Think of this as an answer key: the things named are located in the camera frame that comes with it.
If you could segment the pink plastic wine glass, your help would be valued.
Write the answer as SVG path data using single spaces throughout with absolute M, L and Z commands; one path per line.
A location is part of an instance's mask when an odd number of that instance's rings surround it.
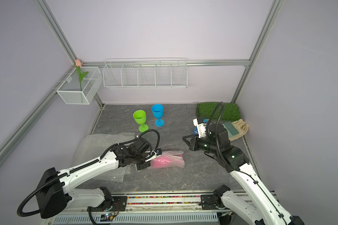
M 167 168 L 167 167 L 185 167 L 185 162 L 182 157 L 178 156 L 161 156 L 151 161 L 153 168 Z

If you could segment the blue tape dispenser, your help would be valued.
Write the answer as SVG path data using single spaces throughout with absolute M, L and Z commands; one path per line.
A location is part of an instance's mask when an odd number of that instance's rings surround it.
M 198 135 L 198 134 L 199 134 L 197 127 L 194 128 L 194 131 L 193 131 L 192 134 L 193 134 L 193 135 Z

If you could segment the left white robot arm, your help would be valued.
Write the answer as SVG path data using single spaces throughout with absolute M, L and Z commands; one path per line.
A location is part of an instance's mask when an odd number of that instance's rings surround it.
M 93 211 L 120 212 L 120 205 L 115 202 L 106 187 L 94 190 L 77 190 L 77 186 L 110 170 L 135 164 L 138 170 L 151 166 L 150 161 L 161 156 L 159 148 L 160 134 L 155 146 L 152 146 L 142 134 L 133 140 L 115 143 L 99 157 L 80 165 L 57 171 L 46 170 L 37 186 L 18 206 L 17 215 L 29 217 L 40 214 L 41 218 L 51 218 L 68 208 L 86 207 Z

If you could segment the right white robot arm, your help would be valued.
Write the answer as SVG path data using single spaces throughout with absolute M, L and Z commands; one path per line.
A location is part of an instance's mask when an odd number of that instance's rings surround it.
M 184 136 L 182 139 L 191 151 L 204 151 L 214 159 L 245 190 L 254 206 L 238 197 L 228 186 L 215 189 L 214 206 L 228 208 L 251 225 L 303 225 L 299 216 L 291 215 L 271 194 L 254 170 L 248 157 L 240 148 L 231 145 L 228 131 L 220 123 L 212 123 L 216 111 L 224 113 L 225 104 L 220 102 L 214 108 L 209 120 L 204 122 L 194 119 L 197 135 Z

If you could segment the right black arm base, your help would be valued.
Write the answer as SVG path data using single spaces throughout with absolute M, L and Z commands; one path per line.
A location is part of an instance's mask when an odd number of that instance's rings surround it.
M 201 195 L 199 206 L 201 206 L 203 210 L 222 209 L 219 199 L 215 195 Z

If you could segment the bubble wrap sheet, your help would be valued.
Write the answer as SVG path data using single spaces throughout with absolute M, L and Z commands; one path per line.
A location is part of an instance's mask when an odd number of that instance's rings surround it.
M 73 157 L 73 166 L 80 165 L 102 155 L 102 153 L 111 145 L 129 141 L 135 138 L 134 133 L 120 134 L 93 134 L 87 135 L 81 142 Z M 110 170 L 96 177 L 95 180 L 123 182 L 124 176 L 130 174 L 131 166 L 121 167 Z
M 150 168 L 185 167 L 183 151 L 164 151 L 161 156 L 150 161 Z

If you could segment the blue plastic wine glass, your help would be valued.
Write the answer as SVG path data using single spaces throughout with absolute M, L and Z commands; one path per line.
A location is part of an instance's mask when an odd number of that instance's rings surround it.
M 156 104 L 152 106 L 151 110 L 153 116 L 156 118 L 155 125 L 157 127 L 162 127 L 164 125 L 164 120 L 162 119 L 164 110 L 163 106 L 160 104 Z

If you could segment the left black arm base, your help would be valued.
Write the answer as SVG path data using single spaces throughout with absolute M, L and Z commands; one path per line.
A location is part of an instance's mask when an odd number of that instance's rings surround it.
M 127 206 L 127 200 L 127 196 L 114 196 L 111 200 L 104 200 L 104 202 L 97 207 L 89 208 L 91 212 L 124 212 Z

